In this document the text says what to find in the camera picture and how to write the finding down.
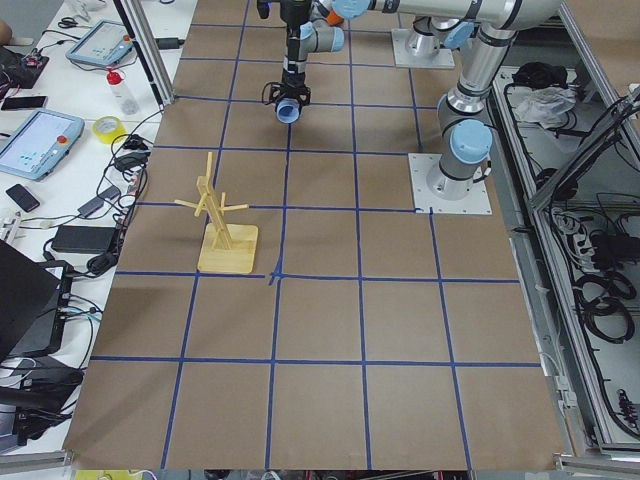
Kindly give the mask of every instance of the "white desk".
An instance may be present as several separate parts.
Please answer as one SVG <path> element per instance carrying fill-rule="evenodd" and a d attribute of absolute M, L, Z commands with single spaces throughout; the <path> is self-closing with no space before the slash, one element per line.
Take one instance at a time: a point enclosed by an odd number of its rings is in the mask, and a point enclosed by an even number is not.
<path fill-rule="evenodd" d="M 102 10 L 92 12 L 91 24 L 102 19 L 119 20 L 112 1 Z M 157 0 L 143 0 L 142 4 L 152 31 L 156 37 L 185 38 L 197 0 L 179 0 L 163 5 Z M 71 16 L 72 12 L 63 4 L 58 14 L 49 26 L 59 30 L 58 19 Z M 71 35 L 81 36 L 86 29 L 64 30 Z M 67 37 L 55 33 L 46 33 L 40 40 L 38 47 L 49 45 Z M 0 173 L 0 190 L 4 192 L 10 186 L 21 183 L 40 200 L 41 206 L 23 218 L 29 217 L 57 217 L 77 213 L 77 208 L 95 196 L 96 186 L 102 176 L 104 167 L 110 160 L 109 146 L 101 143 L 92 133 L 93 121 L 105 115 L 115 115 L 123 120 L 127 132 L 131 132 L 139 121 L 158 110 L 155 98 L 147 82 L 140 62 L 125 67 L 126 82 L 140 104 L 140 110 L 133 115 L 124 115 L 119 110 L 105 79 L 105 72 L 87 72 L 72 65 L 65 57 L 70 43 L 47 48 L 44 52 L 50 57 L 41 77 L 31 90 L 24 90 L 18 96 L 46 95 L 49 97 L 47 108 L 69 115 L 75 115 L 85 120 L 82 137 L 71 149 L 54 171 L 43 180 L 36 182 L 6 173 Z M 182 50 L 165 50 L 161 52 L 162 59 L 171 78 L 174 77 Z M 0 132 L 13 132 L 29 115 L 30 112 L 0 112 Z M 142 137 L 151 141 L 156 136 L 161 121 L 161 115 L 156 115 L 137 131 Z M 125 187 L 119 172 L 114 171 L 110 177 L 118 186 Z M 15 204 L 4 194 L 0 193 L 0 212 L 16 211 Z M 103 213 L 106 207 L 95 216 Z M 73 224 L 90 224 L 92 226 L 112 226 L 111 215 L 100 220 L 74 221 Z M 25 223 L 28 226 L 38 226 L 39 222 Z M 21 230 L 13 246 L 34 261 L 42 261 L 42 245 L 55 234 L 55 229 L 49 230 Z M 80 271 L 85 270 L 86 262 L 91 255 L 56 254 L 56 258 L 66 260 Z M 73 293 L 86 297 L 104 306 L 109 294 L 115 269 L 98 279 L 76 280 Z M 85 355 L 87 344 L 93 341 L 90 337 L 88 320 L 70 321 L 65 326 L 63 343 L 60 350 L 53 355 L 61 362 L 77 366 Z M 74 393 L 70 401 L 77 397 Z M 60 450 L 67 434 L 70 422 L 65 422 L 49 429 L 39 440 L 29 441 L 25 447 L 14 450 L 13 454 L 42 453 Z"/>

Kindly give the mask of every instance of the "wooden base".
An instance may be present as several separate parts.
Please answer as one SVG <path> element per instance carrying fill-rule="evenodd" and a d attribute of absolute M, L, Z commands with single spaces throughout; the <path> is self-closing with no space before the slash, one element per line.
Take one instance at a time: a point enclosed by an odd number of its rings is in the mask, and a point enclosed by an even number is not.
<path fill-rule="evenodd" d="M 207 225 L 198 258 L 198 270 L 207 273 L 251 273 L 258 244 L 255 225 L 227 224 L 233 240 L 231 249 L 213 247 L 216 227 Z"/>

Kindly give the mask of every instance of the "white bottle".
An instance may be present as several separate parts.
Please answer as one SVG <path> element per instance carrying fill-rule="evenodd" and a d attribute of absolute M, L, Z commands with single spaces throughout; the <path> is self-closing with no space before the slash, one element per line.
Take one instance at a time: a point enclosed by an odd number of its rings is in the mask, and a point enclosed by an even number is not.
<path fill-rule="evenodd" d="M 131 115 L 140 110 L 138 102 L 136 102 L 136 99 L 133 98 L 129 87 L 125 85 L 122 75 L 120 75 L 115 70 L 109 69 L 109 73 L 107 73 L 107 82 L 111 87 L 113 96 L 116 97 L 116 100 L 118 100 L 120 108 L 125 115 Z"/>

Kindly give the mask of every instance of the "yellow tape roll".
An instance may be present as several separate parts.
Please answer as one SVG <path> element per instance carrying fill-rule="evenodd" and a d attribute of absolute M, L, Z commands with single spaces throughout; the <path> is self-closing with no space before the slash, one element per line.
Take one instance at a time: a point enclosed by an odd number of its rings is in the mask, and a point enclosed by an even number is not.
<path fill-rule="evenodd" d="M 99 118 L 93 123 L 92 130 L 98 140 L 107 145 L 111 145 L 118 137 L 120 137 L 118 142 L 121 142 L 125 139 L 124 135 L 127 133 L 118 117 Z"/>

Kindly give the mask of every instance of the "gray floor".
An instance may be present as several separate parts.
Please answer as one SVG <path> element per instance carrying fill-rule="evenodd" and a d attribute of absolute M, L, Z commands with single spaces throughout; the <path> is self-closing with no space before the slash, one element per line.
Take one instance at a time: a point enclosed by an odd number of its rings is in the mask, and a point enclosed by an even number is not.
<path fill-rule="evenodd" d="M 0 18 L 7 22 L 15 37 L 33 38 L 33 46 L 10 47 L 14 52 L 29 53 L 37 45 L 42 31 L 60 9 L 63 0 L 2 0 Z"/>

